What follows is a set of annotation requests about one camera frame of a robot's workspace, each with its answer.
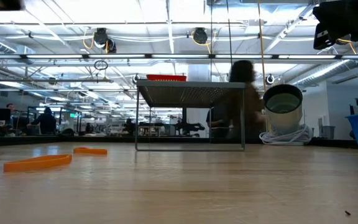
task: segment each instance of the person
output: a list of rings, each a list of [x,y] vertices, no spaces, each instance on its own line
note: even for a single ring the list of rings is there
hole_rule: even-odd
[[[91,124],[87,123],[86,127],[85,127],[85,133],[89,134],[89,133],[92,133],[92,132],[93,132],[93,128],[92,128]]]
[[[226,138],[229,132],[229,122],[225,118],[226,108],[224,105],[217,105],[207,113],[206,124],[211,128],[212,138]]]
[[[252,62],[240,60],[233,64],[230,71],[229,82],[246,83],[247,88],[244,93],[237,94],[229,99],[226,113],[228,120],[231,121],[233,129],[228,138],[241,138],[241,106],[244,104],[244,122],[246,125],[246,138],[258,139],[260,130],[263,128],[265,117],[262,116],[262,101],[259,98],[252,83],[255,81],[255,72]]]
[[[13,123],[13,112],[15,112],[15,105],[13,103],[8,103],[6,105],[7,109],[10,109],[11,111],[11,118],[7,121],[5,121],[5,126],[9,126],[9,128],[14,128],[14,123]]]
[[[135,132],[135,124],[132,124],[132,119],[128,118],[125,123],[123,131],[128,132],[125,136],[133,136]]]
[[[37,124],[40,124],[41,134],[55,134],[56,119],[52,116],[52,110],[49,107],[45,108],[44,113],[27,126]]]

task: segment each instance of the hanging cord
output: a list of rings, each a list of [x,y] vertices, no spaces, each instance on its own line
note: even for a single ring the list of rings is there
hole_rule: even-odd
[[[232,47],[231,47],[231,28],[230,28],[230,16],[229,16],[229,0],[226,0],[226,9],[227,9],[227,23],[229,24],[230,65],[233,65],[233,54],[232,54]]]
[[[82,40],[82,43],[84,44],[84,47],[86,47],[87,49],[91,49],[93,47],[93,40],[94,40],[94,32],[92,34],[92,44],[91,46],[87,46],[87,44],[85,43],[85,38]]]
[[[260,16],[260,0],[258,0],[258,13],[259,13],[259,34],[260,34],[260,53],[262,54],[262,75],[264,83],[264,92],[266,92],[266,74],[265,74],[265,57],[264,57],[264,38],[262,34],[262,18]]]
[[[106,54],[109,53],[109,41],[107,40],[106,41]]]
[[[343,39],[338,39],[338,40],[340,40],[340,41],[342,41],[342,42],[349,43],[349,45],[351,46],[351,49],[352,49],[353,53],[354,53],[355,55],[357,55],[356,49],[354,48],[352,41],[350,41],[350,40],[343,40]]]

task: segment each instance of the orange plastic piece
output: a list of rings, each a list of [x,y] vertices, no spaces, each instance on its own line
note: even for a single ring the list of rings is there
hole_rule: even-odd
[[[74,148],[74,153],[106,155],[107,149],[90,149],[87,147],[76,147],[76,148]]]
[[[40,156],[4,163],[4,172],[44,169],[71,163],[71,154]]]

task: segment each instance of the yellow cable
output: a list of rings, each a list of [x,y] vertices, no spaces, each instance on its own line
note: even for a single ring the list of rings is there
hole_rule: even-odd
[[[82,40],[82,43],[84,44],[84,47],[86,47],[87,49],[91,49],[93,47],[94,32],[92,34],[92,44],[90,47],[88,47],[87,44],[85,43],[85,36],[86,36],[86,31],[84,32],[84,39]]]
[[[353,44],[352,44],[352,42],[350,40],[343,40],[343,39],[338,39],[338,40],[349,43],[353,53],[357,55],[356,49],[354,48],[354,46],[353,46]]]
[[[262,75],[264,83],[264,92],[266,92],[266,74],[265,74],[265,59],[264,59],[264,39],[262,35],[262,19],[260,17],[260,0],[258,0],[258,13],[259,13],[259,33],[260,33],[260,53],[262,54]]]

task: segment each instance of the red tray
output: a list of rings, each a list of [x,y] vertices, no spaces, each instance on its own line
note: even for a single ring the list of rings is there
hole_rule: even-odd
[[[175,81],[175,82],[185,82],[186,76],[184,75],[146,75],[148,80],[153,81]]]

